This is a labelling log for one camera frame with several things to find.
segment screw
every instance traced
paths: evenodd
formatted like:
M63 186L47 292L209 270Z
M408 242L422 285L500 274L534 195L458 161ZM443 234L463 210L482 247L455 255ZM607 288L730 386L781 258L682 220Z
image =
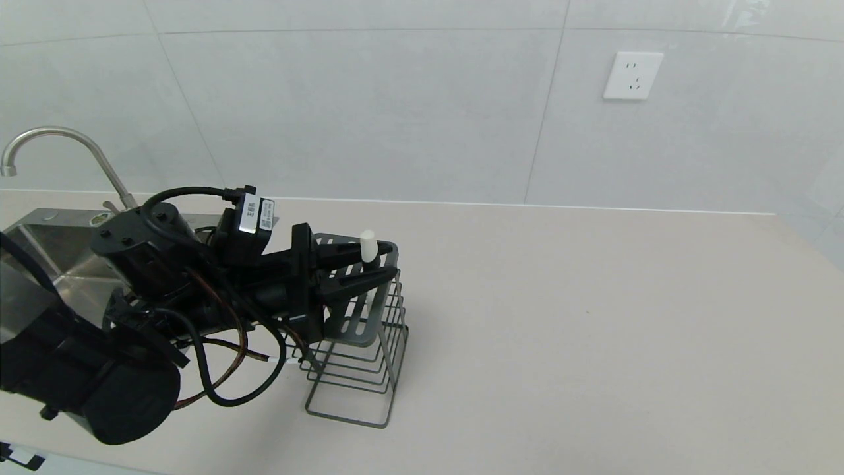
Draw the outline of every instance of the screw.
M58 415L58 411L53 409L52 407L44 406L39 412L39 414L41 415L41 418L51 421L56 418L56 416Z

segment black bracket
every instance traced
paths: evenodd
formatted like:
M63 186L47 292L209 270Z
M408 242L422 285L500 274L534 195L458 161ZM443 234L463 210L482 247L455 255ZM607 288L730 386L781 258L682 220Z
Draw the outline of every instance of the black bracket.
M45 458L42 456L32 456L30 461L23 463L21 461L14 460L12 458L12 452L14 452L14 450L12 450L12 446L10 444L0 442L0 461L8 460L15 465L20 465L21 467L33 472L41 468L41 465L44 464Z

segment white cylinder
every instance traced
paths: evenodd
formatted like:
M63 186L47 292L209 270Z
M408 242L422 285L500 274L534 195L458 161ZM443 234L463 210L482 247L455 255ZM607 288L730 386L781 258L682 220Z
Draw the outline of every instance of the white cylinder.
M372 262L378 257L378 241L375 240L375 232L370 229L360 234L360 259L364 262Z

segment electrical wire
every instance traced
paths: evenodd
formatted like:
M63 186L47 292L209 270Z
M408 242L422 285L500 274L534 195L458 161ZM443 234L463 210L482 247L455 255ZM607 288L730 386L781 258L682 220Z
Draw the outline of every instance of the electrical wire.
M258 386L257 389L245 396L238 397L236 399L226 399L217 394L216 391L214 391L213 384L211 383L211 375L208 372L208 357L205 354L205 347L203 346L202 337L199 335L197 327L193 325L193 322L191 322L191 320L188 319L181 312L176 312L175 310L170 310L169 308L153 308L152 310L149 310L149 312L172 316L173 318L180 320L185 325L187 333L191 336L191 343L193 344L193 349L197 354L199 379L203 382L203 388L205 389L208 398L218 406L235 407L255 399L261 393L267 390L267 388L273 383L273 381L275 381L275 379L279 376L279 373L281 372L281 368L284 366L286 355L283 354L281 357L279 357L278 362L276 362L272 374L270 374L270 376L266 380L264 380L264 382L260 386Z
M202 254L203 257L213 262L214 255L210 252L210 248L208 246L188 236L163 227L153 217L153 208L158 203L161 203L162 201L165 201L167 199L175 198L177 196L186 196L189 194L208 194L211 196L219 196L220 198L224 198L226 196L226 190L211 187L182 187L166 189L160 193L152 195L143 203L143 205L141 205L141 219L143 220L143 224L147 225L147 227L155 234L158 234L159 236L173 243L181 244L189 248L196 249Z
M144 224L149 227L149 229L154 232L155 234L170 240L173 243L182 244L189 248L196 249L201 256L203 256L208 263L208 271L214 275L215 280L221 282L223 284L224 289L229 293L229 297L237 303L239 307L247 311L249 315L258 323L264 326L267 331L275 338L275 341L279 344L279 360L276 362L275 367L273 368L273 372L258 386L255 390L251 393L247 394L246 396L238 397L236 399L225 399L221 397L214 391L214 386L211 383L211 376L208 373L208 359L205 356L205 349L203 347L201 336L199 335L196 327L193 326L193 323L183 314L176 312L175 310L170 310L167 308L157 308L155 311L162 313L162 314L170 314L175 318L178 318L185 324L188 329L188 332L191 333L192 344L194 349L197 353L197 364L199 366L199 376L203 382L203 389L208 398L215 404L223 407L234 407L239 406L240 404L244 404L246 402L251 401L261 393L263 393L267 388L278 378L279 373L281 373L281 369L284 367L284 362L287 358L287 344L285 342L284 337L279 332L279 329L276 328L275 325L278 324L274 319L271 319L267 315L264 314L261 310L255 308L251 305L234 286L229 282L229 280L222 275L215 267L214 264L216 263L217 259L214 256L214 253L211 252L211 248L206 244L200 243L199 241L192 239L188 236L184 236L179 234L178 232L172 231L161 226L154 218L153 218L153 208L158 203L165 201L167 199L175 198L177 196L185 196L189 194L208 194L212 196L219 196L222 199L230 200L231 196L235 193L233 190L223 190L219 188L210 188L210 187L184 187L184 188L173 188L169 190L162 191L160 193L154 194L152 197L147 199L145 203L140 207L141 212L141 219ZM189 266L185 266L185 270L188 273L192 273L192 275L198 275L194 269ZM297 345L300 345L300 349L303 354L303 358L305 357L307 352L307 345L301 340L301 338L295 334L295 332L287 327L285 329L286 332L289 332L297 342Z
M194 229L193 232L194 232L194 234L199 234L200 232L207 232L208 236L206 236L205 240L203 241L205 243L205 245L207 246L211 242L211 238L213 238L214 234L217 232L217 227L216 226L198 227L198 228Z
M237 328L237 336L238 336L238 339L239 339L239 344L235 347L235 349L237 350L237 356L235 356L235 359L232 360L231 364L225 370L223 375L220 376L219 379L217 379L214 382L214 384L212 385L212 387L214 387L216 389L217 387L222 385L243 363L245 356L249 352L249 348L248 348L249 347L249 339L248 339L248 336L246 335L246 330L244 330L244 328L243 328L243 324L241 323L241 319L237 316L237 312L235 312L235 310L231 307L231 305L229 305L225 300L223 300L223 298L217 293L217 291L215 291L208 284L208 282L205 281L205 279L203 279L203 277L200 276L196 271L191 270L191 271L189 271L189 273L190 273L191 277L195 281L197 281L199 286L202 287L203 290L211 298L213 298L220 307L225 308L225 310L228 312L228 314L231 315L231 318L234 319L235 327ZM174 406L174 410L179 410L179 409L183 409L185 407L188 407L191 404L193 404L194 402L199 401L200 399L202 399L205 396L206 396L205 390L199 391L197 394L195 394L193 396L190 396L190 397L187 397L187 398L182 399L180 401L177 401L176 405Z
M229 348L231 350L237 350L239 348L235 343L232 343L231 341L218 340L216 338L203 337L203 343L208 344L208 345L217 345L218 347L226 347L226 348ZM254 359L259 360L259 361L269 361L269 359L270 359L269 355L265 355L263 353L255 352L255 351L250 350L250 349L246 349L246 355L249 358L254 358Z

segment faucet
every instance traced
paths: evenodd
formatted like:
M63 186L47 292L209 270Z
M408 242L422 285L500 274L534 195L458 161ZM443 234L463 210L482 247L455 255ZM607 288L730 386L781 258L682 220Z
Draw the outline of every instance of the faucet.
M18 154L18 150L20 150L20 147L23 146L23 144L29 142L35 137L41 137L42 135L61 135L62 137L69 137L88 147L88 150L90 150L91 154L94 155L97 163L100 164L100 168L102 168L103 172L105 172L108 180L111 182L111 185L114 186L117 194L120 195L120 201L127 209L138 207L138 202L135 201L135 197L129 193L129 190L127 190L126 186L123 185L123 182L120 181L120 178L117 176L117 173L114 171L111 163L109 163L106 159L106 156L103 154L103 150L100 146L91 140L88 135L73 130L72 128L37 127L27 130L12 139L12 141L6 145L6 148L3 149L3 161L2 164L0 164L0 176L13 177L17 175L18 168L14 165L14 157Z

